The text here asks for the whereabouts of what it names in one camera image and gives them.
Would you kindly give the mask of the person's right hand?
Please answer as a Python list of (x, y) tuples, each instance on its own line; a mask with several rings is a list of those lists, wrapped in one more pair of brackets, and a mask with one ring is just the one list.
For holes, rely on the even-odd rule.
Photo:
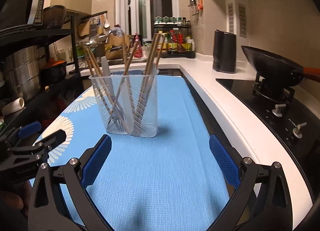
[(31, 189), (29, 180), (1, 186), (1, 230), (28, 230)]

